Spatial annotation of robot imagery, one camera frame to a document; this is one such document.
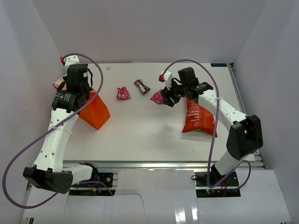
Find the red chips bag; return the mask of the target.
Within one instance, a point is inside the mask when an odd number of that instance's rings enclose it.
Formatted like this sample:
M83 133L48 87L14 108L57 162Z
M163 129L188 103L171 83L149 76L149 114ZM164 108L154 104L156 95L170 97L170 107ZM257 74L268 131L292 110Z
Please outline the red chips bag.
M202 131L213 136L215 127L213 114L189 98L186 98L186 107L185 125L182 132Z

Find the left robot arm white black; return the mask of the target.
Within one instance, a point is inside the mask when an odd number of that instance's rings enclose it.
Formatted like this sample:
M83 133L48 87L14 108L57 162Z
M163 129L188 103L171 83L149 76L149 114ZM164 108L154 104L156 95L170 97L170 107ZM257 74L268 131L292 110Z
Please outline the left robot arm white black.
M38 157L32 167L26 167L23 176L33 186L60 194L69 191L73 184L84 181L88 186L98 183L99 175L86 165L63 169L64 152L71 130L92 90L92 73L87 64L73 64L67 69L52 102L50 133L46 135ZM83 178L74 179L75 170L84 172Z

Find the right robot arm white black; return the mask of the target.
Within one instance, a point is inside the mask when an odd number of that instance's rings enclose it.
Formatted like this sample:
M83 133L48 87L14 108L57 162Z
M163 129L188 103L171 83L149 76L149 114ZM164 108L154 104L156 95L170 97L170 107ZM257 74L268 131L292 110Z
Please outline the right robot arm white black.
M215 116L228 131L226 152L208 168L206 182L210 188L222 186L233 169L250 154L263 146L261 120L256 115L238 111L217 95L213 86L200 83L191 67L178 71L179 79L171 72L162 71L159 81L165 83L162 90L163 104L173 107L181 98L194 100Z

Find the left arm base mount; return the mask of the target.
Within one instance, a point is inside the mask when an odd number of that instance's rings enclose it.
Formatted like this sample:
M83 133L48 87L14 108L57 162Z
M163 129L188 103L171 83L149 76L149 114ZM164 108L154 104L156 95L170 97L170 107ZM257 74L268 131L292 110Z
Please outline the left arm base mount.
M90 180L73 185L70 196L114 196L113 173L95 173Z

